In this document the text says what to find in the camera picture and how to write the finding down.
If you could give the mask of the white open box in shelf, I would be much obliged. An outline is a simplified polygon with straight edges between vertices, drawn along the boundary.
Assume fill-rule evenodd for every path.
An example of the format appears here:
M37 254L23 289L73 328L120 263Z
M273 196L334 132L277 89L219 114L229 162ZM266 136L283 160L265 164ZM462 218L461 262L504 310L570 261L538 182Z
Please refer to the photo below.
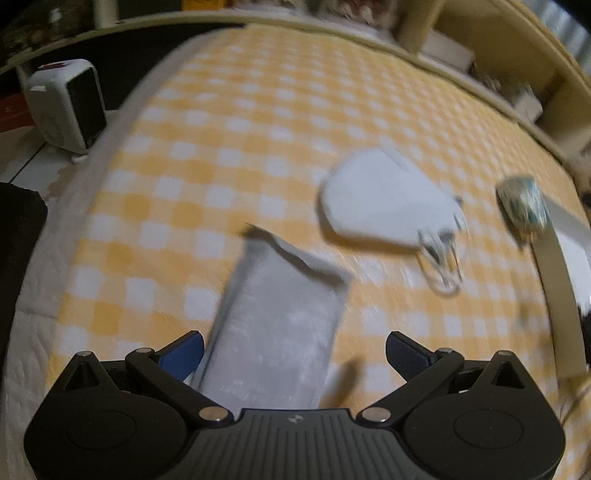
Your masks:
M436 30L428 34L421 53L462 72L468 72L475 60L471 49Z

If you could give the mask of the yellow checkered bed blanket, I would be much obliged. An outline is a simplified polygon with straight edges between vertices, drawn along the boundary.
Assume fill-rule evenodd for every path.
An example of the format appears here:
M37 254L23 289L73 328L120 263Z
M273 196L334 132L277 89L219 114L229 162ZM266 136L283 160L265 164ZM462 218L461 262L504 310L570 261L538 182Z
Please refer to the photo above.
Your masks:
M394 148L468 220L465 282L436 295L418 261L336 239L318 222L325 175L356 151ZM505 227L495 187L530 174L584 218L570 176L528 134L452 83L329 35L270 26L216 34L164 82L108 165L85 222L46 375L74 353L119 359L207 332L250 224L353 273L332 369L353 382L326 407L353 411L402 382L385 340L400 330L471 359L515 352L563 421L560 479L590 475L590 383L559 382L532 254Z

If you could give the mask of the white space heater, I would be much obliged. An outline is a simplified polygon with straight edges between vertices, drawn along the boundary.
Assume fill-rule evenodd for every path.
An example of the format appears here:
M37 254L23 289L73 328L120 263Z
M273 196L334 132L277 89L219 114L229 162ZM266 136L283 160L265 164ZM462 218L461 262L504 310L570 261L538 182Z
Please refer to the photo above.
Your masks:
M29 111L44 140L85 155L107 120L95 67L73 59L45 64L24 81Z

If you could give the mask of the wooden headboard shelf unit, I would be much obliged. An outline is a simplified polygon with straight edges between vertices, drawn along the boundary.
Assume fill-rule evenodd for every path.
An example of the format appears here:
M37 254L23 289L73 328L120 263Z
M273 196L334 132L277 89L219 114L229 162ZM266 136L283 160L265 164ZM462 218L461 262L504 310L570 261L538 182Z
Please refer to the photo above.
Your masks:
M367 1L5 1L1 68L26 70L49 60L97 63L135 56L151 66L190 37L266 24L335 34L393 53L452 80L516 120L562 158L590 145L590 68L571 52L590 50L583 26L558 38L524 1L387 1L370 23ZM468 47L462 72L421 53L436 30ZM510 102L529 85L543 106L535 122Z

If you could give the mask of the white face mask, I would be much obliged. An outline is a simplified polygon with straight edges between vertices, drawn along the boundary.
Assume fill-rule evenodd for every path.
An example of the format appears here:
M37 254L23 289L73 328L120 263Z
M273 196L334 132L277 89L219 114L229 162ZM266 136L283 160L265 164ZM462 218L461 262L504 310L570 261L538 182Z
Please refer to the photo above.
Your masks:
M339 163L322 182L320 206L342 239L412 252L432 290L460 293L457 239L468 232L461 202L399 151L368 149Z

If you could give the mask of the white tissue box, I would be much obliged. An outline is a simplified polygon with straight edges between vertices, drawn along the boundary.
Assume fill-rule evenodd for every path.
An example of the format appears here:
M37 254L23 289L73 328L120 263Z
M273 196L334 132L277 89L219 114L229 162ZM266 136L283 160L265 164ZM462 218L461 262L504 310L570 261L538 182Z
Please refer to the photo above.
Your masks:
M535 123L543 113L543 106L529 85L518 87L510 102L514 109L530 122Z

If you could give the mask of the blue patterned fabric pouch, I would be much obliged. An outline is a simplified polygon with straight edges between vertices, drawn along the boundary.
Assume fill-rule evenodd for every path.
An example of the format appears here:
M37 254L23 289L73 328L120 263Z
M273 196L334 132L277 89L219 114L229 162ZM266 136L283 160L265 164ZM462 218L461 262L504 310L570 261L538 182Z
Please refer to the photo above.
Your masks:
M520 241L535 242L549 223L547 205L535 178L507 177L496 186L496 193Z

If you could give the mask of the white shallow cardboard box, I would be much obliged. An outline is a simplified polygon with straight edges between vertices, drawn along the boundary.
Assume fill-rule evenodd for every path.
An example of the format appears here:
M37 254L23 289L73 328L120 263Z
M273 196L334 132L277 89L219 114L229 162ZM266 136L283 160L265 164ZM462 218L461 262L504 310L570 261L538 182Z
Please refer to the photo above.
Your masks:
M532 244L551 323L560 379L586 374L581 316L590 311L590 229L550 197L545 230Z

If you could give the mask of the silver foil pouch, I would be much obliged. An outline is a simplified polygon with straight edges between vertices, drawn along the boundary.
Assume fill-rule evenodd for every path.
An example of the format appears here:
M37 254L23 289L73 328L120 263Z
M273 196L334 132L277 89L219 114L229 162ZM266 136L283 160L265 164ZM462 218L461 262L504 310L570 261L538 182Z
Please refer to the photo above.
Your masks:
M192 387L233 414L318 408L352 279L249 226Z

